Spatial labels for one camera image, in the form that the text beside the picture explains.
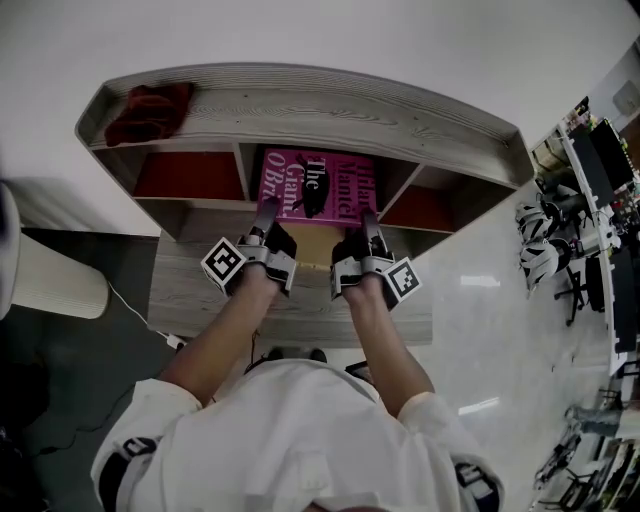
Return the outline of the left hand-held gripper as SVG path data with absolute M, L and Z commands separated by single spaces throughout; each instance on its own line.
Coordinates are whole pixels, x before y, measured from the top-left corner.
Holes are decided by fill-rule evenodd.
M 236 243 L 222 237 L 201 261 L 205 276 L 226 296 L 238 288 L 249 266 L 261 266 L 280 292 L 289 296 L 295 271 L 297 244 L 279 224 L 277 197 L 264 200 L 247 235 Z

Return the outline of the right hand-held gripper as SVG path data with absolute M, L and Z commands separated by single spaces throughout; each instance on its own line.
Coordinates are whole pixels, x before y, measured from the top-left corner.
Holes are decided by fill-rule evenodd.
M 361 212 L 361 228 L 332 250 L 331 299 L 359 285 L 365 275 L 377 275 L 382 279 L 387 309 L 393 310 L 414 295 L 423 283 L 408 257 L 396 259 L 384 240 L 376 213 L 370 208 Z

